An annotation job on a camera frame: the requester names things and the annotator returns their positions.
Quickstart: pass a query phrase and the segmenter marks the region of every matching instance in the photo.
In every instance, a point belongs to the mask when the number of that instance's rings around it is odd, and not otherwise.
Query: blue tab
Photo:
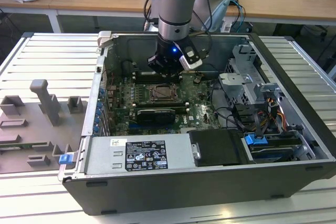
[[[73,154],[62,154],[59,157],[58,163],[60,165],[72,165],[72,159],[74,158],[73,156]]]
[[[244,138],[245,138],[247,145],[268,144],[265,136],[263,138],[256,138],[255,134],[248,134]]]

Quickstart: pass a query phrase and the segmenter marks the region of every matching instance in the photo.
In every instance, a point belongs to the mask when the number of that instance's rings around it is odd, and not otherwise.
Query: power supply label
[[[165,142],[127,142],[125,169],[128,172],[136,170],[168,169]]]

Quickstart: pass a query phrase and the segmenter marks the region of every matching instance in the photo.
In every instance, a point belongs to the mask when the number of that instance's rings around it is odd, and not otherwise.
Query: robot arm
[[[160,0],[157,50],[148,65],[163,76],[173,76],[192,70],[207,57],[205,50],[197,51],[189,37],[195,0]]]

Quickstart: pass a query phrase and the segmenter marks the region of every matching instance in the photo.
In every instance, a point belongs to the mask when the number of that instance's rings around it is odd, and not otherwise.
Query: floor
[[[40,33],[52,33],[52,28],[47,16],[45,15],[26,15],[10,14],[11,21],[15,26],[23,31],[34,31]],[[61,23],[66,33],[97,33],[100,30],[113,31],[141,31],[143,27],[143,18],[127,17],[99,17],[99,29],[95,29],[93,18],[88,16],[61,16]],[[274,32],[275,24],[253,23],[245,24],[245,28],[252,27],[253,32],[258,35],[271,36]],[[294,25],[283,25],[279,31],[281,36],[295,37],[296,42],[316,60],[325,46],[336,34],[336,27],[327,27],[327,35],[324,39],[320,37],[323,30],[316,26],[301,27]],[[0,23],[0,62],[9,54],[13,46],[20,38],[20,33],[7,18]],[[324,52],[319,60],[323,66],[325,60],[336,52],[336,39],[331,43],[329,48]]]

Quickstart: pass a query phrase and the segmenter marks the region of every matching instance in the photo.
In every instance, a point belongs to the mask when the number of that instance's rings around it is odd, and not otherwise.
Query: black plastic cover
[[[248,164],[243,134],[236,129],[190,131],[189,136],[201,154],[201,159],[195,160],[196,166]]]

